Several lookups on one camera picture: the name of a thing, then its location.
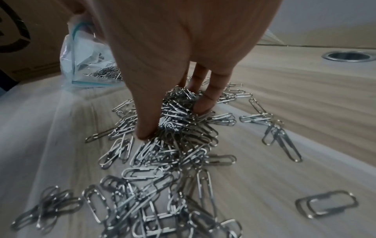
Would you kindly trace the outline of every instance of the light wood grain surface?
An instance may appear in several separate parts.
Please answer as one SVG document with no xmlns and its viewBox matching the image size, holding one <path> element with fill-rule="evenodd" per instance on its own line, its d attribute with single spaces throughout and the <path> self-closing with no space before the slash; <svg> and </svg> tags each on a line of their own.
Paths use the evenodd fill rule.
<svg viewBox="0 0 376 238">
<path fill-rule="evenodd" d="M 233 82 L 242 82 L 266 110 L 284 120 L 304 159 L 294 163 L 278 145 L 263 145 L 262 126 L 215 127 L 220 142 L 214 152 L 238 158 L 232 167 L 210 168 L 217 205 L 225 217 L 241 222 L 245 237 L 376 237 L 376 169 L 370 165 L 375 155 L 374 63 L 359 64 L 362 70 L 332 65 L 315 58 L 322 51 L 256 47 L 234 72 Z M 84 140 L 113 126 L 118 117 L 111 109 L 130 98 L 129 91 L 71 90 L 63 82 L 58 76 L 21 84 L 0 98 L 0 237 L 42 236 L 34 225 L 17 233 L 9 225 L 37 204 L 44 188 L 59 185 L 78 196 L 126 168 L 117 161 L 101 170 L 97 159 L 111 142 Z M 247 99 L 239 99 L 215 111 L 238 117 L 250 109 Z M 322 220 L 305 219 L 296 211 L 296 199 L 337 189 L 354 193 L 360 206 Z M 60 217 L 44 237 L 89 238 L 101 230 L 84 205 Z"/>
</svg>

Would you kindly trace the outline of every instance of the cardboard box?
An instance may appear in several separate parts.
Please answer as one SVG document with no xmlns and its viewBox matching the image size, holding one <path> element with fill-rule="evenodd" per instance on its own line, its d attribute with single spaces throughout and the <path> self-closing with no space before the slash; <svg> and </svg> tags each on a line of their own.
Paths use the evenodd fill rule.
<svg viewBox="0 0 376 238">
<path fill-rule="evenodd" d="M 70 16 L 53 0 L 0 0 L 0 69 L 16 81 L 59 72 Z"/>
</svg>

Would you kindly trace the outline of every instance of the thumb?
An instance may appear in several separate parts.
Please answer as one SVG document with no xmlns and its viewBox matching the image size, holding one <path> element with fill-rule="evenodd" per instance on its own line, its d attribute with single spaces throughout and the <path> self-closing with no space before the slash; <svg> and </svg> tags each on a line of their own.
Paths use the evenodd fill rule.
<svg viewBox="0 0 376 238">
<path fill-rule="evenodd" d="M 158 129 L 161 107 L 165 91 L 132 89 L 132 96 L 137 111 L 136 136 L 146 140 Z"/>
</svg>

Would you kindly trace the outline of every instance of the clear plastic bag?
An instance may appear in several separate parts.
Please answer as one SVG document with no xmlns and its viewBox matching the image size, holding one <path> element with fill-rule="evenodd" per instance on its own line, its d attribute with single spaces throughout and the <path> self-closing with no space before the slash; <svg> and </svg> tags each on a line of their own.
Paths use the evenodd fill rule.
<svg viewBox="0 0 376 238">
<path fill-rule="evenodd" d="M 60 68 L 66 79 L 81 87 L 124 86 L 112 52 L 96 37 L 90 17 L 76 15 L 68 27 L 60 52 Z"/>
</svg>

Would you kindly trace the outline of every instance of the white wall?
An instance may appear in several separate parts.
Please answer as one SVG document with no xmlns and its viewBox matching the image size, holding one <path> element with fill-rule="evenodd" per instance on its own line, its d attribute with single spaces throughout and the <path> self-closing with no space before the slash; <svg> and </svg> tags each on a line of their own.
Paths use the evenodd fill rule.
<svg viewBox="0 0 376 238">
<path fill-rule="evenodd" d="M 376 48 L 376 0 L 284 0 L 269 30 L 261 43 Z"/>
</svg>

